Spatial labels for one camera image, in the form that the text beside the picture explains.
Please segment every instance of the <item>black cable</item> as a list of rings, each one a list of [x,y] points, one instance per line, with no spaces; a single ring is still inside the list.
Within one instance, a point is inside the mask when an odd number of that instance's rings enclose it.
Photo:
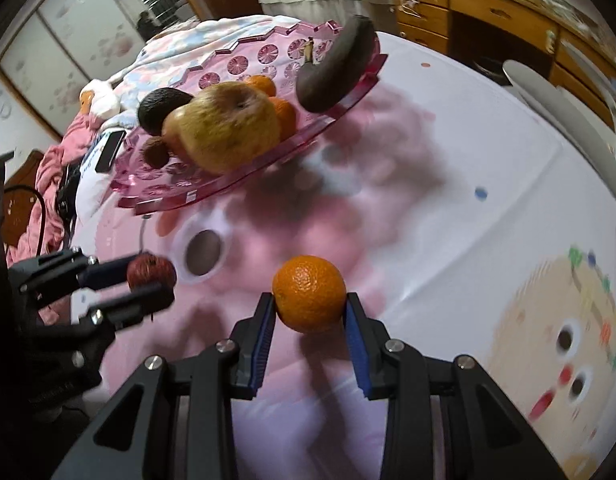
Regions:
[[[6,187],[3,190],[3,194],[10,193],[11,191],[29,191],[37,200],[41,203],[41,229],[39,233],[39,246],[36,249],[36,255],[41,256],[41,249],[43,248],[43,236],[45,235],[45,216],[46,216],[46,207],[45,200],[43,199],[43,195],[39,193],[35,188],[31,186],[26,186],[25,184],[16,184],[15,186]]]

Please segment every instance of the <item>wooden desk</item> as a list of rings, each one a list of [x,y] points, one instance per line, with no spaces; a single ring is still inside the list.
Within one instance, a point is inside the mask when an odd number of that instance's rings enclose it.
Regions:
[[[487,23],[527,45],[530,61],[518,60],[532,66],[555,86],[566,88],[585,102],[606,124],[613,126],[610,111],[600,92],[565,52],[561,41],[568,41],[581,50],[616,84],[614,55],[608,47],[586,37],[571,23],[555,15],[544,6],[542,0],[420,0],[421,3],[414,6],[419,17],[403,10],[403,6],[408,10],[408,2],[394,0],[392,7],[402,38],[467,62],[465,57],[461,59],[455,48],[459,41],[466,39],[466,34],[459,33],[458,21],[463,19],[461,16],[469,16],[473,20]],[[584,16],[583,19],[594,26],[589,18]],[[474,36],[470,38],[473,44],[491,41],[486,35],[475,33]]]

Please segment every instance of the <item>fruit tray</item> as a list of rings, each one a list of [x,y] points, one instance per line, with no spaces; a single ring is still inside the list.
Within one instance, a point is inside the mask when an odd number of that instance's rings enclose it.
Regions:
[[[387,59],[380,54],[379,39],[364,76],[352,92],[325,114],[311,114],[297,103],[294,84],[303,62],[308,38],[314,39],[314,57],[328,55],[340,27],[326,22],[318,27],[300,22],[291,28],[275,27],[265,36],[240,38],[230,48],[216,50],[202,65],[188,68],[171,86],[196,95],[220,81],[236,81],[263,74],[277,85],[277,95],[297,110],[297,133],[231,173],[216,176],[188,165],[176,157],[160,170],[143,160],[140,147],[150,138],[135,128],[124,141],[124,152],[114,166],[112,188],[120,195],[119,207],[133,208],[137,215],[167,211],[199,202],[241,184],[246,178],[275,163],[283,163],[305,150],[328,126],[355,106],[377,83],[377,74]]]

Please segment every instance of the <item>person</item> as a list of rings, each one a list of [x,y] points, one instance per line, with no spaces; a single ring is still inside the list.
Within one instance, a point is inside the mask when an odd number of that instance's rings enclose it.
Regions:
[[[152,18],[150,18],[150,13],[147,10],[144,10],[139,15],[137,32],[139,32],[139,35],[143,38],[143,41],[148,41],[160,33],[161,28],[155,25]]]

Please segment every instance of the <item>avocado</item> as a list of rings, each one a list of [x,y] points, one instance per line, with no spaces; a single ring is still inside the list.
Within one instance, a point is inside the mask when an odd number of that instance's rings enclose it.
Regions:
[[[140,126],[152,136],[161,135],[169,113],[187,105],[193,96],[176,88],[157,88],[143,98],[137,109]]]
[[[370,18],[353,16],[339,32],[328,55],[319,64],[306,56],[297,74],[299,104],[322,114],[350,93],[365,72],[374,52],[376,33]]]

